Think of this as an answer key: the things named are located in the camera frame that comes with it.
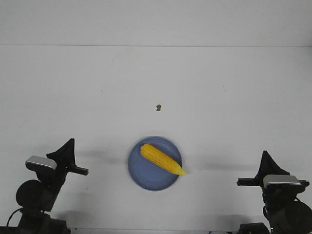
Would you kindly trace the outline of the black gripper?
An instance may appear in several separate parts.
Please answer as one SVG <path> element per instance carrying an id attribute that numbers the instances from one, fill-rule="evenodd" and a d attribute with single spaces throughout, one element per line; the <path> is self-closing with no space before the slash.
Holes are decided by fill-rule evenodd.
<path id="1" fill-rule="evenodd" d="M 254 178 L 239 178 L 238 186 L 259 186 L 264 189 L 305 189 L 310 185 L 306 180 L 299 180 L 301 185 L 269 185 L 264 187 L 263 178 L 265 175 L 287 175 L 290 173 L 280 168 L 267 151 L 262 152 L 260 166 Z"/>
<path id="2" fill-rule="evenodd" d="M 62 147 L 53 153 L 46 155 L 48 159 L 52 159 L 57 163 L 56 173 L 54 176 L 53 190 L 59 193 L 66 181 L 68 173 L 87 176 L 89 170 L 78 167 L 75 158 L 75 139 L 69 139 Z"/>

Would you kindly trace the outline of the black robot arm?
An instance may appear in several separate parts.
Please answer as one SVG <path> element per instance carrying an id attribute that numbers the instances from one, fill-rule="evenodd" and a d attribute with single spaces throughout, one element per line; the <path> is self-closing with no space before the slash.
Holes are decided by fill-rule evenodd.
<path id="1" fill-rule="evenodd" d="M 49 212 L 66 181 L 68 173 L 86 176 L 89 171 L 76 165 L 75 140 L 69 139 L 53 153 L 31 156 L 25 162 L 37 179 L 21 184 L 16 192 L 21 219 L 16 227 L 2 226 L 2 234 L 69 234 L 65 220 L 51 218 Z"/>
<path id="2" fill-rule="evenodd" d="M 239 178 L 238 186 L 257 186 L 262 190 L 264 223 L 241 224 L 239 234 L 310 234 L 312 209 L 297 195 L 310 185 L 281 169 L 267 151 L 263 151 L 258 172 L 254 178 Z"/>

